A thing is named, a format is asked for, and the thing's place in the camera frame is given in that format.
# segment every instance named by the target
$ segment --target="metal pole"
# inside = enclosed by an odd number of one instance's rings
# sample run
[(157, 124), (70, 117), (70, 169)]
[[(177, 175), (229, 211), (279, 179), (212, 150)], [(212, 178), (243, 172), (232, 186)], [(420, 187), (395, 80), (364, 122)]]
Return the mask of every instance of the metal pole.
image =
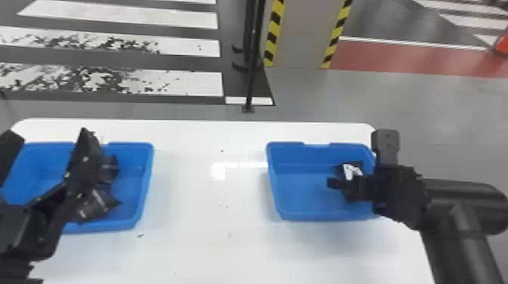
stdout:
[(247, 0), (245, 9), (245, 24), (243, 26), (243, 58), (249, 62), (252, 53), (252, 29), (254, 28), (254, 16), (256, 13), (256, 0)]
[(263, 27), (263, 17), (265, 16), (266, 0), (258, 0), (258, 9), (256, 12), (256, 29), (254, 30), (254, 40), (251, 43), (252, 53), (249, 59), (249, 82), (247, 88), (247, 101), (243, 106), (245, 113), (252, 112), (252, 96), (254, 92), (254, 81), (256, 80), (256, 67), (259, 58), (259, 45), (261, 43), (261, 29)]

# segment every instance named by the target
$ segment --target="white line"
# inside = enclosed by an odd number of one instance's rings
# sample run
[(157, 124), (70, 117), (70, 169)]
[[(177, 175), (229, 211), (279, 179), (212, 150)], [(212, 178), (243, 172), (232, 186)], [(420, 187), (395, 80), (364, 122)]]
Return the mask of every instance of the white line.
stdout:
[(499, 36), (495, 35), (474, 35), (478, 39), (482, 40), (483, 42), (487, 43), (488, 45), (494, 45), (494, 43), (497, 41)]
[(0, 63), (0, 88), (222, 97), (222, 74), (151, 69), (111, 69)]
[(464, 17), (449, 14), (441, 14), (441, 17), (443, 17), (446, 20), (449, 20), (450, 22), (458, 26), (470, 26), (473, 28), (483, 28), (483, 29), (506, 29), (506, 27), (508, 26), (508, 20)]
[(94, 51), (140, 51), (151, 54), (199, 57), (221, 56), (219, 42), (214, 39), (183, 39), (13, 26), (0, 26), (0, 45)]
[[(226, 104), (244, 104), (246, 97), (226, 97)], [(252, 97), (252, 104), (257, 106), (273, 106), (274, 100), (271, 97)]]
[(508, 12), (506, 12), (503, 9), (499, 9), (498, 7), (495, 6), (462, 4), (462, 3), (430, 1), (430, 0), (414, 0), (414, 1), (427, 8), (466, 11), (473, 13), (496, 14), (496, 15), (508, 15)]
[(432, 43), (432, 42), (406, 42), (406, 41), (397, 41), (391, 39), (370, 39), (370, 38), (357, 38), (351, 36), (341, 36), (340, 40), (348, 41), (348, 42), (376, 42), (376, 43), (385, 43), (388, 45), (413, 45), (413, 46), (425, 46), (429, 48), (452, 48), (452, 49), (466, 49), (472, 51), (484, 51), (487, 48), (483, 46), (473, 46), (473, 45), (448, 45), (444, 43)]
[(36, 0), (18, 14), (27, 17), (218, 29), (216, 13), (98, 3)]
[(215, 0), (154, 0), (154, 1), (189, 2), (189, 3), (206, 4), (206, 5), (217, 4), (217, 2)]

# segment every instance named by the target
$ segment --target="white table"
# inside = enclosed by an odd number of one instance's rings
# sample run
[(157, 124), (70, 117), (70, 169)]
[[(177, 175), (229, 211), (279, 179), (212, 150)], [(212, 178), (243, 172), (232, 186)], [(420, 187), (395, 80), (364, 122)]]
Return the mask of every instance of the white table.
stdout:
[(267, 175), (268, 142), (370, 145), (372, 127), (345, 123), (27, 119), (28, 142), (155, 146), (143, 217), (133, 230), (64, 236), (32, 276), (46, 284), (433, 283), (418, 233), (385, 218), (283, 221)]

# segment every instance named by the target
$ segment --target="yellow and black striped pole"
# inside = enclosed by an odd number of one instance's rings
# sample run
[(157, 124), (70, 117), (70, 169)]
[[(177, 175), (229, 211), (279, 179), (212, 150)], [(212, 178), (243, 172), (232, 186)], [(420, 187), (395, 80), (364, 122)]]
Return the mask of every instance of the yellow and black striped pole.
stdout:
[(284, 18), (284, 0), (274, 0), (271, 6), (270, 23), (268, 24), (268, 36), (266, 38), (266, 49), (263, 63), (265, 66), (273, 66), (277, 47), (280, 41), (280, 32), (282, 31), (282, 20)]
[(330, 68), (333, 55), (335, 54), (335, 50), (339, 44), (339, 37), (342, 35), (342, 31), (344, 30), (345, 21), (348, 19), (352, 4), (353, 0), (344, 0), (344, 4), (342, 4), (342, 7), (340, 8), (339, 15), (337, 16), (335, 22), (335, 27), (332, 30), (332, 35), (330, 36), (330, 41), (328, 42), (327, 50), (324, 53), (324, 60), (321, 64), (321, 68), (323, 69)]

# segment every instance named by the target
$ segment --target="blue bin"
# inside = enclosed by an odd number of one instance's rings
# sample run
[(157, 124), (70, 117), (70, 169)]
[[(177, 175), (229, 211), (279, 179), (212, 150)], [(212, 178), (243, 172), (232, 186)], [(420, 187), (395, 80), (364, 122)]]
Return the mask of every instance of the blue bin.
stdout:
[(362, 161), (372, 174), (375, 158), (365, 145), (305, 145), (272, 142), (266, 147), (275, 206), (290, 221), (353, 221), (374, 218), (371, 202), (348, 203), (340, 190), (327, 187), (333, 166)]
[[(26, 204), (62, 181), (73, 143), (25, 144), (2, 188), (11, 204)], [(152, 174), (153, 146), (146, 143), (110, 143), (106, 156), (116, 155), (120, 167), (111, 194), (122, 202), (102, 219), (68, 223), (64, 233), (132, 229), (141, 218)]]

